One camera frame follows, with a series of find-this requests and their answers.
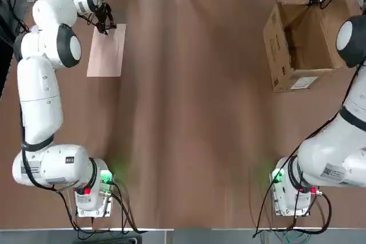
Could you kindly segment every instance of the paper sheet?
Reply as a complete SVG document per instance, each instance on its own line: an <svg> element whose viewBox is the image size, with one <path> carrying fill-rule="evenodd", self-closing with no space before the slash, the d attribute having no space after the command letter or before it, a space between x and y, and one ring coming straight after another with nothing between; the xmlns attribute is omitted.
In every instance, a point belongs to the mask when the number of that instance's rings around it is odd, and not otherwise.
<svg viewBox="0 0 366 244"><path fill-rule="evenodd" d="M94 28L87 77L121 76L126 24L118 24L116 29L108 32L108 35L100 34Z"/></svg>

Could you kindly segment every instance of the wooden table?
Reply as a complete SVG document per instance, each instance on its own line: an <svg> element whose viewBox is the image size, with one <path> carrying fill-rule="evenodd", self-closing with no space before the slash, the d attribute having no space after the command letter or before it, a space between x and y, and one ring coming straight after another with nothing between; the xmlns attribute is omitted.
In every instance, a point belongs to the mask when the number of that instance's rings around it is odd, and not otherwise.
<svg viewBox="0 0 366 244"><path fill-rule="evenodd" d="M337 112L353 70L338 70L312 91L273 93L262 40L273 0L110 4L116 22L128 24L122 75L86 77L93 28L78 20L82 61L57 72L64 123L55 141L106 160L127 185L138 227L254 228L269 172ZM15 62L0 121L0 228L70 227L57 195L12 178L21 142ZM366 190L322 189L333 203L331 226L366 226ZM261 227L269 227L270 203ZM96 223L119 227L117 204L112 218ZM290 223L274 218L272 226ZM297 224L320 227L319 210Z"/></svg>

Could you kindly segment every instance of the white robotic arm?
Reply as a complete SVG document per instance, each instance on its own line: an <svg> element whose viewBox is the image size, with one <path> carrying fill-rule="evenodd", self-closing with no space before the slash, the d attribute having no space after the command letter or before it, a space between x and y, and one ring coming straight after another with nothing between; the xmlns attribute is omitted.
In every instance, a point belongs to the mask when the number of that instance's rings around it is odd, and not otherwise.
<svg viewBox="0 0 366 244"><path fill-rule="evenodd" d="M365 8L366 0L357 0ZM366 15L348 19L336 48L357 77L341 110L322 131L306 139L297 156L282 158L270 177L276 215L304 215L316 186L366 187Z"/></svg>
<svg viewBox="0 0 366 244"><path fill-rule="evenodd" d="M82 146L53 143L63 122L55 70L73 67L81 59L81 45L71 29L81 6L86 14L94 9L88 0L36 1L36 25L14 43L25 134L22 151L13 162L13 177L29 186L34 181L42 186L73 186L79 216L103 217L112 206L106 195L112 189L112 174L105 162L89 158Z"/></svg>

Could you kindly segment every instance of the white sticker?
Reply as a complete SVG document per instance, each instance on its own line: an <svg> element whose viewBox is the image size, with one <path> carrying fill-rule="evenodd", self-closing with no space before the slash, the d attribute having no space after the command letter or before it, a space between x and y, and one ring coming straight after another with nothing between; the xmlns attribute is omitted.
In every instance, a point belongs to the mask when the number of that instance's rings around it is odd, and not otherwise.
<svg viewBox="0 0 366 244"><path fill-rule="evenodd" d="M293 89L306 89L317 79L317 77L300 77L294 85L292 85L291 90Z"/></svg>
<svg viewBox="0 0 366 244"><path fill-rule="evenodd" d="M327 163L320 177L341 182L345 177L346 169Z"/></svg>
<svg viewBox="0 0 366 244"><path fill-rule="evenodd" d="M49 178L49 179L46 179L46 181L50 185L66 184L66 183L68 183L65 177Z"/></svg>
<svg viewBox="0 0 366 244"><path fill-rule="evenodd" d="M28 161L28 164L29 164L29 168L30 168L30 171L31 171L33 177L34 178L40 178L41 177L41 173L40 173L41 163L40 163L40 161ZM22 175L22 178L28 178L28 175L25 171L23 161L21 162L21 175Z"/></svg>
<svg viewBox="0 0 366 244"><path fill-rule="evenodd" d="M88 202L91 202L92 200L90 199L89 196L84 195L82 197L82 196L78 195L77 196L77 201L78 201L78 203L88 203Z"/></svg>

